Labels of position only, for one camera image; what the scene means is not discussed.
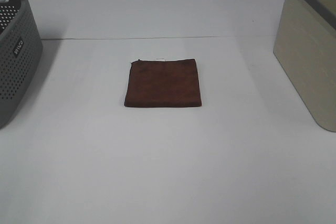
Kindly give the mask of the brown towel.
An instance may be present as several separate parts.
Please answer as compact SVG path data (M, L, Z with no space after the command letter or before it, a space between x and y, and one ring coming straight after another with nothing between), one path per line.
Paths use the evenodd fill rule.
M196 60L132 62L124 106L130 108L201 107Z

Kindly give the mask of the beige plastic basket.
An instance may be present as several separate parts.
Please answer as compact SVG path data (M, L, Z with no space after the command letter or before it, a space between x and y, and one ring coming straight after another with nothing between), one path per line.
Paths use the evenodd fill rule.
M335 0L284 0L273 52L315 122L335 131Z

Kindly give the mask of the grey perforated plastic basket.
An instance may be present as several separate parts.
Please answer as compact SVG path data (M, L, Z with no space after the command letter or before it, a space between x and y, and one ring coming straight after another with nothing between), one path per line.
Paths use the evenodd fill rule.
M1 2L1 127L15 114L42 52L29 0Z

